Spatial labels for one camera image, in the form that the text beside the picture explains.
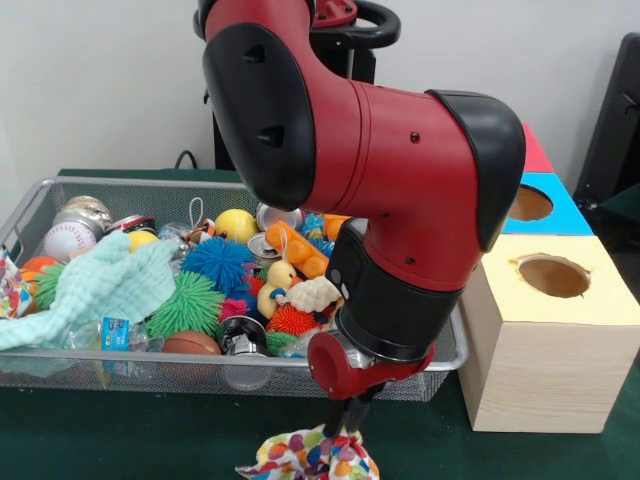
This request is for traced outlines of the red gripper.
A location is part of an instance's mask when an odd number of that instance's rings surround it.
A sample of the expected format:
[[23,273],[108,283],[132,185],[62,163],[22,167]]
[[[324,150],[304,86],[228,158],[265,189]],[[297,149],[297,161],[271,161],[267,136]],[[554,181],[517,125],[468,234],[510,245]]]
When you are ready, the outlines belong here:
[[435,345],[420,361],[399,363],[379,360],[360,352],[341,332],[315,334],[309,341],[307,360],[311,375],[332,402],[323,434],[335,438],[343,430],[357,432],[374,398],[374,388],[423,372],[435,355]]

